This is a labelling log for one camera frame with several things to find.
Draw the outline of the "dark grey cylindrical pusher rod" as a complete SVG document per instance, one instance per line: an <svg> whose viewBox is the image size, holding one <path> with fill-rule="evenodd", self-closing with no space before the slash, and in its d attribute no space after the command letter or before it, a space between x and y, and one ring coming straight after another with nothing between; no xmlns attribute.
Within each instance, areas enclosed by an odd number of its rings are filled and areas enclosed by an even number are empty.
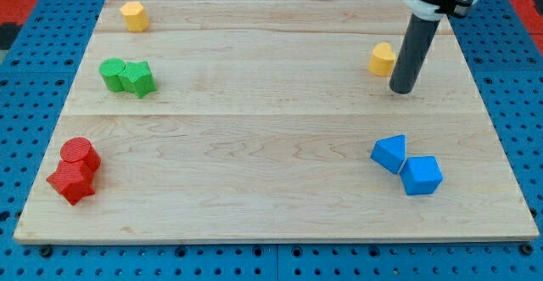
<svg viewBox="0 0 543 281"><path fill-rule="evenodd" d="M411 16L389 81L393 92L408 94L412 91L438 26L438 20L424 20L415 14Z"/></svg>

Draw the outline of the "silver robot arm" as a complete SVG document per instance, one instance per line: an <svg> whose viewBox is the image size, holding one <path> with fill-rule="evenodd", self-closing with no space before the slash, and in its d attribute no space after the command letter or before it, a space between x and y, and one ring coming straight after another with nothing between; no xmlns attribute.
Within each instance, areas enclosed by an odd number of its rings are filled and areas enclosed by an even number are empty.
<svg viewBox="0 0 543 281"><path fill-rule="evenodd" d="M462 19L479 0L403 0L411 10L389 88L399 94L412 91L441 19Z"/></svg>

